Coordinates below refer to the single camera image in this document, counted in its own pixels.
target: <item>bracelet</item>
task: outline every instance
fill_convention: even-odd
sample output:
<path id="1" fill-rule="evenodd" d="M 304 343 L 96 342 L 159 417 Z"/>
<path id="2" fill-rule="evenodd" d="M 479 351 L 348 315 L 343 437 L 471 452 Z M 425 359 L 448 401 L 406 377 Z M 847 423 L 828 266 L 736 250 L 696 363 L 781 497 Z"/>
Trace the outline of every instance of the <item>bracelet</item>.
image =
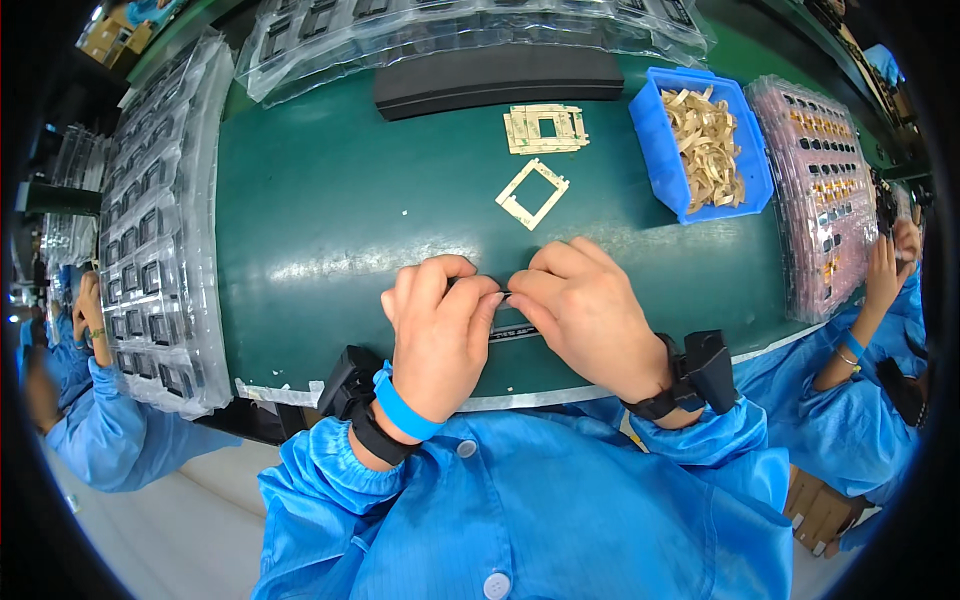
<path id="1" fill-rule="evenodd" d="M 856 367 L 856 363 L 854 363 L 851 359 L 849 359 L 849 358 L 847 358 L 846 356 L 844 356 L 844 355 L 840 352 L 840 348 L 834 348 L 833 351 L 836 352 L 836 355 L 839 356 L 839 357 L 843 360 L 843 362 L 847 363 L 847 364 L 850 365 L 851 367 Z"/>
<path id="2" fill-rule="evenodd" d="M 840 341 L 847 345 L 847 348 L 856 360 L 860 360 L 860 357 L 863 356 L 864 349 L 860 346 L 860 343 L 856 341 L 856 338 L 853 337 L 849 329 L 840 334 Z"/>
<path id="3" fill-rule="evenodd" d="M 390 380 L 393 375 L 393 366 L 391 366 L 389 360 L 385 360 L 383 361 L 383 369 L 373 376 L 373 393 L 377 401 L 380 402 L 380 408 L 387 415 L 387 419 L 403 433 L 417 440 L 429 440 L 433 437 L 433 434 L 440 431 L 446 421 L 436 423 L 424 419 L 407 406 L 407 403 L 394 389 L 394 384 Z"/>

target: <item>hand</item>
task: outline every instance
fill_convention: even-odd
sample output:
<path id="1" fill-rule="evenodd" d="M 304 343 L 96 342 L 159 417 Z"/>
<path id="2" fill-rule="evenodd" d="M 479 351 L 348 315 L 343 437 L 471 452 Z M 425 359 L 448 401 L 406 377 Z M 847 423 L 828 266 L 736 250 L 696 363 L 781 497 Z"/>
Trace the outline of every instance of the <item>hand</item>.
<path id="1" fill-rule="evenodd" d="M 920 258 L 920 230 L 909 219 L 897 219 L 894 223 L 894 239 L 900 257 L 905 261 Z"/>
<path id="2" fill-rule="evenodd" d="M 87 271 L 80 279 L 80 292 L 77 294 L 77 300 L 74 302 L 74 331 L 73 337 L 77 339 L 77 321 L 76 315 L 83 316 L 84 325 L 90 328 L 90 333 L 104 328 L 104 310 L 100 305 L 100 279 L 93 271 Z"/>
<path id="3" fill-rule="evenodd" d="M 584 379 L 631 403 L 670 387 L 666 345 L 647 324 L 630 279 L 587 238 L 550 242 L 508 287 L 507 302 Z"/>
<path id="4" fill-rule="evenodd" d="M 73 341 L 80 342 L 84 338 L 84 331 L 86 330 L 86 319 L 84 319 L 84 313 L 80 310 L 80 305 L 73 305 Z"/>
<path id="5" fill-rule="evenodd" d="M 824 558 L 832 559 L 840 552 L 840 538 L 834 538 L 824 549 Z"/>
<path id="6" fill-rule="evenodd" d="M 460 279 L 447 292 L 450 277 Z M 380 297 L 396 334 L 394 388 L 421 417 L 443 422 L 473 392 L 487 363 L 499 289 L 462 256 L 443 254 L 400 269 L 396 287 Z M 373 411 L 378 423 L 386 420 L 377 403 Z M 381 427 L 399 442 L 417 442 L 391 423 Z"/>
<path id="7" fill-rule="evenodd" d="M 863 307 L 873 315 L 882 317 L 897 299 L 903 283 L 916 269 L 915 263 L 907 263 L 897 273 L 897 259 L 892 240 L 880 236 L 870 252 L 867 267 L 867 298 Z"/>

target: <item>blue sleeve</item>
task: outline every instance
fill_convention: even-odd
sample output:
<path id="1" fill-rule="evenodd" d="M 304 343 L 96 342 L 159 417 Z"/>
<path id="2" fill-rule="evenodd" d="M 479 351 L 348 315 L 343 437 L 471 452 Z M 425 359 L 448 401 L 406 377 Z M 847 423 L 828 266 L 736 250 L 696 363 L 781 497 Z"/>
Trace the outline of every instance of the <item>blue sleeve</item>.
<path id="1" fill-rule="evenodd" d="M 73 344 L 73 318 L 66 316 L 66 311 L 61 310 L 57 315 L 57 318 L 54 319 L 54 325 L 57 327 L 57 332 L 60 334 L 60 342 L 66 344 Z"/>
<path id="2" fill-rule="evenodd" d="M 140 455 L 146 422 L 136 400 L 117 392 L 115 367 L 103 368 L 89 358 L 93 388 L 47 434 L 70 470 L 88 486 L 111 492 L 123 484 Z M 91 401 L 88 411 L 78 410 L 81 401 Z"/>
<path id="3" fill-rule="evenodd" d="M 879 523 L 879 513 L 873 513 L 854 525 L 847 533 L 840 536 L 840 551 L 850 552 L 854 548 L 859 548 L 867 543 Z"/>
<path id="4" fill-rule="evenodd" d="M 847 381 L 825 392 L 807 377 L 799 413 L 798 442 L 791 445 L 793 464 L 847 497 L 883 485 L 909 461 L 913 443 L 903 419 L 883 392 L 866 378 Z"/>
<path id="5" fill-rule="evenodd" d="M 90 368 L 87 365 L 90 355 L 75 347 L 72 337 L 54 346 L 50 350 L 49 360 L 47 369 L 53 377 L 60 380 L 62 389 L 86 383 L 90 379 Z"/>
<path id="6" fill-rule="evenodd" d="M 661 429 L 635 415 L 630 420 L 651 453 L 752 505 L 783 510 L 790 483 L 787 451 L 767 448 L 766 413 L 750 400 L 742 396 L 725 415 L 707 406 L 683 429 Z"/>
<path id="7" fill-rule="evenodd" d="M 888 315 L 900 315 L 920 326 L 924 324 L 924 307 L 920 299 L 920 261 L 917 270 L 906 279 L 894 303 L 887 310 Z"/>
<path id="8" fill-rule="evenodd" d="M 348 440 L 348 421 L 332 417 L 301 431 L 280 447 L 281 464 L 259 475 L 267 521 L 260 581 L 252 598 L 277 598 L 285 590 L 314 588 L 323 597 L 349 595 L 362 549 L 377 525 L 364 516 L 400 493 L 406 463 L 379 472 L 364 467 Z"/>

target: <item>plastic wrap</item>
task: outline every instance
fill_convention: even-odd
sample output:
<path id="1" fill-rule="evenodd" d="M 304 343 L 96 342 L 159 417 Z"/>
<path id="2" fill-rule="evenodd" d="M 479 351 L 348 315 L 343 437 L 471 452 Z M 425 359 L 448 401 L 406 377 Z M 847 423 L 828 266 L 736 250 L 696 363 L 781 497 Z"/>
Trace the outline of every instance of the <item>plastic wrap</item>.
<path id="1" fill-rule="evenodd" d="M 233 75 L 204 36 L 132 98 L 101 211 L 101 298 L 126 390 L 194 419 L 233 398 L 217 294 L 216 144 Z"/>
<path id="2" fill-rule="evenodd" d="M 49 177 L 50 184 L 74 189 L 99 190 L 110 140 L 81 125 L 71 125 L 63 134 L 60 151 Z M 83 265 L 95 257 L 97 219 L 83 215 L 48 213 L 43 220 L 40 252 L 47 268 Z"/>
<path id="3" fill-rule="evenodd" d="M 847 107 L 767 75 L 746 88 L 773 163 L 787 316 L 822 323 L 867 273 L 876 199 Z"/>
<path id="4" fill-rule="evenodd" d="M 267 0 L 236 80 L 270 106 L 361 69 L 462 48 L 583 46 L 694 66 L 713 40 L 693 0 Z"/>

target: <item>elastic cuff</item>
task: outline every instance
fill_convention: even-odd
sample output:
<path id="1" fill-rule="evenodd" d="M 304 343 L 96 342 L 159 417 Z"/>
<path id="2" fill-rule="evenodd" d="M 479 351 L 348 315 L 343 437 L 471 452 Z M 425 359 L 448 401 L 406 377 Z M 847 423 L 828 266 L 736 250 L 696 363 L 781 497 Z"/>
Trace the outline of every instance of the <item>elastic cuff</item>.
<path id="1" fill-rule="evenodd" d="M 350 490 L 382 496 L 399 493 L 406 461 L 387 471 L 367 468 L 350 447 L 349 429 L 350 421 L 327 417 L 310 430 L 313 460 L 320 470 Z"/>
<path id="2" fill-rule="evenodd" d="M 116 392 L 116 378 L 120 374 L 115 364 L 107 367 L 101 367 L 97 364 L 97 357 L 90 356 L 86 359 L 86 365 L 90 369 L 90 377 L 93 379 L 93 385 L 98 390 L 103 390 L 103 386 L 109 385 L 113 392 Z"/>

